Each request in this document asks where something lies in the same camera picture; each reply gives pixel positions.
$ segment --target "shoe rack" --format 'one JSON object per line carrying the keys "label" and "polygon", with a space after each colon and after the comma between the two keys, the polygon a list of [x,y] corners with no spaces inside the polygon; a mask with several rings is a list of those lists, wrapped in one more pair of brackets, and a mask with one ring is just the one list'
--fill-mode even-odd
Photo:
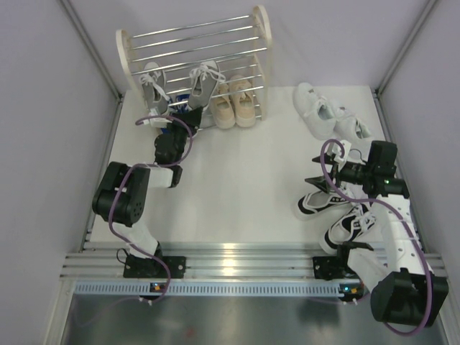
{"label": "shoe rack", "polygon": [[[187,24],[146,34],[130,36],[126,30],[120,29],[116,32],[116,44],[129,87],[146,111],[139,83],[141,74],[165,71],[165,91],[172,99],[170,107],[174,107],[187,103],[187,100],[176,101],[176,97],[190,92],[190,69],[203,61],[215,60],[226,76],[225,83],[232,76],[240,75],[237,80],[248,80],[252,84],[250,88],[224,95],[251,91],[256,117],[265,119],[267,116],[272,33],[263,6],[255,6],[251,14],[240,17]],[[144,70],[150,61],[155,61],[160,67]]]}

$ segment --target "gray wall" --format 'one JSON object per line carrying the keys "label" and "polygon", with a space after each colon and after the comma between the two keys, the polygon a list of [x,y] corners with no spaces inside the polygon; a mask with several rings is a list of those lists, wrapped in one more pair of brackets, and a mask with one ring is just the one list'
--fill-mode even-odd
{"label": "gray wall", "polygon": [[[364,84],[376,88],[424,1],[259,0],[252,3],[264,4],[272,23],[273,85],[310,81],[314,85]],[[136,35],[237,17],[252,11],[251,2],[245,0],[79,0],[74,1],[74,6],[122,90],[126,90],[127,83],[114,44],[117,29]],[[203,28],[201,32],[212,32],[212,28]],[[177,37],[184,35],[185,32],[178,32]],[[193,44],[200,46],[198,40]]]}
{"label": "gray wall", "polygon": [[384,94],[429,247],[460,299],[460,2],[442,0]]}
{"label": "gray wall", "polygon": [[0,334],[41,344],[114,99],[56,0],[0,2]]}

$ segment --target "perforated metal strip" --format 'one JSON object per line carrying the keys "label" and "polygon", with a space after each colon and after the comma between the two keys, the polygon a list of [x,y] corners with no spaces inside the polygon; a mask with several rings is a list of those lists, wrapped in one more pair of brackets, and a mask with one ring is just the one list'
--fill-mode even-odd
{"label": "perforated metal strip", "polygon": [[[78,282],[78,295],[159,295],[154,282]],[[171,296],[341,297],[338,283],[171,282]]]}

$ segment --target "sneaker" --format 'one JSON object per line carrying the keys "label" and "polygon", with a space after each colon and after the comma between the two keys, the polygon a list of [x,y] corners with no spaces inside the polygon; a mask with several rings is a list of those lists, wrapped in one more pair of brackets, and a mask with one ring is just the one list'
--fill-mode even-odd
{"label": "sneaker", "polygon": [[[151,62],[147,63],[144,67],[145,70],[151,70],[158,68],[160,65]],[[147,108],[151,113],[155,115],[167,115],[168,107],[167,104],[170,97],[165,92],[166,85],[166,73],[164,70],[154,70],[141,74],[139,82],[142,85],[144,91],[145,102]]]}
{"label": "sneaker", "polygon": [[326,98],[320,96],[309,83],[301,83],[294,90],[294,107],[307,124],[311,134],[319,140],[332,137],[336,117]]}
{"label": "sneaker", "polygon": [[301,221],[307,221],[322,211],[349,203],[335,192],[326,194],[318,190],[302,197],[294,205],[294,214]]}
{"label": "sneaker", "polygon": [[188,106],[192,110],[200,107],[206,110],[217,86],[225,81],[225,75],[220,73],[216,61],[211,60],[192,69],[190,79],[192,80],[192,90],[188,98]]}
{"label": "sneaker", "polygon": [[[231,77],[230,92],[237,92],[251,88],[252,84],[242,75]],[[254,99],[251,91],[234,93],[231,100],[235,107],[236,124],[240,127],[252,127],[256,123],[256,111],[254,109]]]}
{"label": "sneaker", "polygon": [[[217,94],[228,92],[229,86],[227,84],[221,84],[217,89]],[[230,104],[229,95],[213,98],[211,100],[211,113],[218,128],[228,129],[235,125],[235,114]]]}
{"label": "sneaker", "polygon": [[374,225],[375,217],[368,208],[363,204],[356,205],[321,235],[319,245],[326,253],[335,255],[339,244],[353,241]]}
{"label": "sneaker", "polygon": [[332,104],[337,118],[334,130],[340,138],[351,143],[350,157],[367,160],[374,140],[369,127],[338,102],[333,101]]}

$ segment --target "table top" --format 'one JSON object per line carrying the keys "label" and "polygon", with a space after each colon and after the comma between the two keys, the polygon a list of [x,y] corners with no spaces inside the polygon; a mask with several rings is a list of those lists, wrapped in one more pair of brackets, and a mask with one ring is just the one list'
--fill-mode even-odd
{"label": "table top", "polygon": [[[181,164],[180,184],[150,190],[142,218],[159,242],[302,242],[316,243],[347,208],[336,208],[308,221],[293,206],[315,188],[304,179],[321,175],[315,139],[292,103],[293,87],[270,88],[267,119],[252,128],[206,129],[193,140]],[[322,86],[317,90],[356,113],[374,134],[384,134],[369,86]],[[135,126],[144,116],[131,91],[126,92],[110,161],[132,165],[152,162],[155,129]],[[92,242],[118,239],[100,216]]]}

